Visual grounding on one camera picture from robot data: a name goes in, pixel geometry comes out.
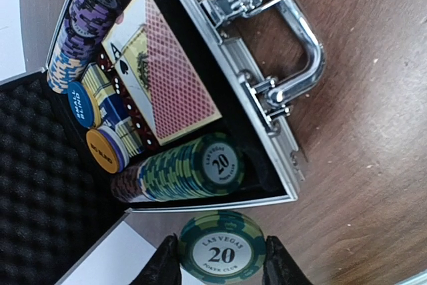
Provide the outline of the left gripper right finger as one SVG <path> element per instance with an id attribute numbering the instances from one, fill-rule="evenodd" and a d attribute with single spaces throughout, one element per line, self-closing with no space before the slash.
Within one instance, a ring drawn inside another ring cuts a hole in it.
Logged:
<path id="1" fill-rule="evenodd" d="M 277 236 L 266 238 L 266 260 L 263 267 L 264 285 L 310 285 Z"/>

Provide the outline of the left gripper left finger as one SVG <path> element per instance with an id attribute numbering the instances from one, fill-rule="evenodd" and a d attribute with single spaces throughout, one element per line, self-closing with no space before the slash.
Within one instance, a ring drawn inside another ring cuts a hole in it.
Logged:
<path id="1" fill-rule="evenodd" d="M 175 234 L 166 236 L 138 274 L 138 284 L 182 284 L 177 247 L 177 236 Z"/>

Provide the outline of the green poker chip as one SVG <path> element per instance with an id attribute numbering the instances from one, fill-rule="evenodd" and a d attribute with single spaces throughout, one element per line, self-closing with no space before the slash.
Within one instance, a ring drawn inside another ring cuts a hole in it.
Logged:
<path id="1" fill-rule="evenodd" d="M 233 284 L 255 275 L 266 259 L 262 229 L 250 217 L 218 210 L 193 217 L 181 230 L 179 261 L 208 284 Z"/>

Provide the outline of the orange big blind button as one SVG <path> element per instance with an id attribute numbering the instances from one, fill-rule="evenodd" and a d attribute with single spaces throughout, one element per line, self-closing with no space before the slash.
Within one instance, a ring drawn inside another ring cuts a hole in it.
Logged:
<path id="1" fill-rule="evenodd" d="M 106 172 L 115 174 L 119 171 L 117 154 L 104 134 L 97 129 L 90 129 L 86 133 L 86 142 L 93 158 Z"/>

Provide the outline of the white dealer button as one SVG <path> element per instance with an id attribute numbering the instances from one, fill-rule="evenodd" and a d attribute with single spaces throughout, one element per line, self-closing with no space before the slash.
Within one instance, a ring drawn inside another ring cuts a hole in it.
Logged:
<path id="1" fill-rule="evenodd" d="M 101 125 L 98 128 L 98 131 L 100 131 L 104 135 L 104 137 L 113 147 L 113 150 L 119 160 L 118 172 L 122 172 L 127 167 L 130 161 L 130 156 L 127 152 L 127 149 L 124 143 L 122 142 L 118 134 L 114 130 L 112 130 L 110 127 L 107 127 L 106 125 Z"/>

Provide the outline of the blue gold card deck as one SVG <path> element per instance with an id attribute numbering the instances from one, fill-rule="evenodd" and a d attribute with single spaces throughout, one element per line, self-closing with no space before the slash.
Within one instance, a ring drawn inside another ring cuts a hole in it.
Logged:
<path id="1" fill-rule="evenodd" d="M 87 66 L 81 77 L 81 84 L 95 101 L 95 111 L 99 112 L 101 118 L 100 124 L 111 128 L 119 136 L 130 157 L 141 154 L 145 148 L 121 97 L 96 63 Z"/>

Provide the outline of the blue small blind button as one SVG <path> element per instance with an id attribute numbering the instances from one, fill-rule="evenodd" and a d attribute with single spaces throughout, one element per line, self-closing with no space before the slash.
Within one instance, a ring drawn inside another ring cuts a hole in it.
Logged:
<path id="1" fill-rule="evenodd" d="M 101 125 L 99 106 L 93 94 L 82 83 L 71 82 L 67 97 L 71 111 L 81 126 L 97 128 Z"/>

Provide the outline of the aluminium poker case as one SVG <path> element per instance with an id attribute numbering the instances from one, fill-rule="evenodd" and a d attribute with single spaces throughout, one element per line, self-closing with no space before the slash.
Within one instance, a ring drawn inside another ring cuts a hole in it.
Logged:
<path id="1" fill-rule="evenodd" d="M 101 125 L 81 126 L 67 93 L 56 93 L 47 84 L 56 44 L 79 59 L 67 41 L 71 1 L 64 2 L 45 65 L 1 82 L 2 284 L 55 283 L 119 211 L 110 184 L 121 172 L 106 172 L 87 147 L 86 133 Z M 131 0 L 118 1 L 121 13 L 115 22 Z M 140 167 L 151 156 L 222 132 L 243 153 L 245 174 L 239 189 L 226 196 L 168 202 L 147 198 L 128 203 L 131 211 L 196 211 L 199 216 L 294 201 L 298 147 L 284 116 L 291 100 L 317 84 L 326 60 L 298 4 L 154 1 L 222 116 L 159 143 L 157 151 L 144 149 L 130 157 L 127 167 Z M 102 41 L 89 58 L 79 60 L 96 63 L 100 52 L 106 54 Z M 83 73 L 75 81 L 81 83 Z"/>

